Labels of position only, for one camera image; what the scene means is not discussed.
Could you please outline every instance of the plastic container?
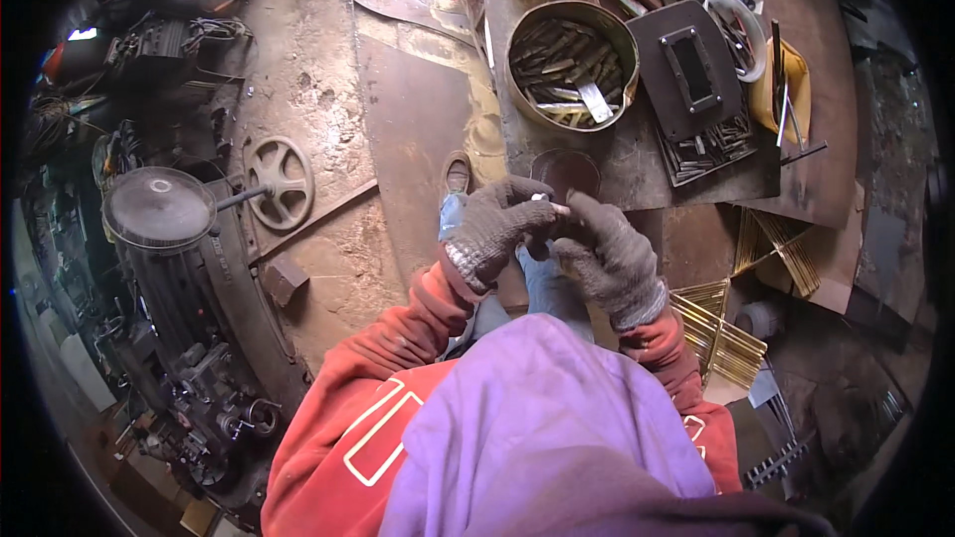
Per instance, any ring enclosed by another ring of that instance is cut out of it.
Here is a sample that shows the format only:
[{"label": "plastic container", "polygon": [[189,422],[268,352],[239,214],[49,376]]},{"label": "plastic container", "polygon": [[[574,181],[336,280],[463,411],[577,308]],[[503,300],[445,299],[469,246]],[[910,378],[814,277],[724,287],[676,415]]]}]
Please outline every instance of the plastic container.
[{"label": "plastic container", "polygon": [[745,84],[752,84],[766,71],[766,36],[763,34],[763,28],[759,25],[757,16],[754,15],[742,0],[703,0],[703,8],[710,13],[710,17],[717,21],[713,11],[724,14],[727,18],[734,16],[739,18],[743,24],[743,31],[750,39],[750,46],[753,47],[753,57],[756,61],[746,74],[736,77]]}]

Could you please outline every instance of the brown leather shoe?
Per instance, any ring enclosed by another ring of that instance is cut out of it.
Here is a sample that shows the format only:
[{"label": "brown leather shoe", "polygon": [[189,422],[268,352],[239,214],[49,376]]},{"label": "brown leather shoe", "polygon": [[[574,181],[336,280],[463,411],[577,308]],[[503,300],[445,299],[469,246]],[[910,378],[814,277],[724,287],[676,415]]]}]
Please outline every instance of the brown leather shoe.
[{"label": "brown leather shoe", "polygon": [[444,161],[444,186],[447,193],[465,193],[471,189],[471,159],[461,149],[448,154]]}]

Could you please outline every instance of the workshop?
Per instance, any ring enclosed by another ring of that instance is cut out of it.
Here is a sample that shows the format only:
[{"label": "workshop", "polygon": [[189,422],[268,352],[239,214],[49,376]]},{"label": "workshop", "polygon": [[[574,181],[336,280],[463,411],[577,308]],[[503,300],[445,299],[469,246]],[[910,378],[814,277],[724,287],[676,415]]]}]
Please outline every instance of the workshop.
[{"label": "workshop", "polygon": [[67,0],[5,177],[35,406],[117,534],[849,532],[944,315],[907,22]]}]

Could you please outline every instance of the gray knit glove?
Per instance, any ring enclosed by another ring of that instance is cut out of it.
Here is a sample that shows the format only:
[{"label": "gray knit glove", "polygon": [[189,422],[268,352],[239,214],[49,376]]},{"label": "gray knit glove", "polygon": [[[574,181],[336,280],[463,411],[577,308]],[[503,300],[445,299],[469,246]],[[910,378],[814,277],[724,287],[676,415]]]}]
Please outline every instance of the gray knit glove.
[{"label": "gray knit glove", "polygon": [[594,235],[594,249],[571,238],[554,241],[551,251],[573,263],[586,292],[624,334],[651,323],[667,304],[667,285],[656,275],[651,242],[637,233],[619,208],[573,192],[567,205]]},{"label": "gray knit glove", "polygon": [[[530,201],[535,193],[554,197],[549,185],[513,175],[468,197],[461,225],[448,234],[444,249],[474,292],[484,294],[495,288],[494,281],[518,242],[525,235],[545,238],[557,220],[549,201]],[[548,255],[546,248],[543,253],[531,253],[544,259]]]}]

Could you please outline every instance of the person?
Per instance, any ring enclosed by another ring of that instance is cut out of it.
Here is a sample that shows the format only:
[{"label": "person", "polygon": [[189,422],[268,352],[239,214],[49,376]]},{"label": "person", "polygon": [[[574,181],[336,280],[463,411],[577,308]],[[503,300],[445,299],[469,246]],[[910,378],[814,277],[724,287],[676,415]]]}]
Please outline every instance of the person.
[{"label": "person", "polygon": [[[648,239],[620,209],[445,167],[437,262],[326,354],[272,462],[265,535],[831,534],[739,480],[733,420],[699,366]],[[516,253],[528,313],[495,279]],[[564,275],[570,263],[579,283]],[[594,344],[584,295],[619,352]]]}]

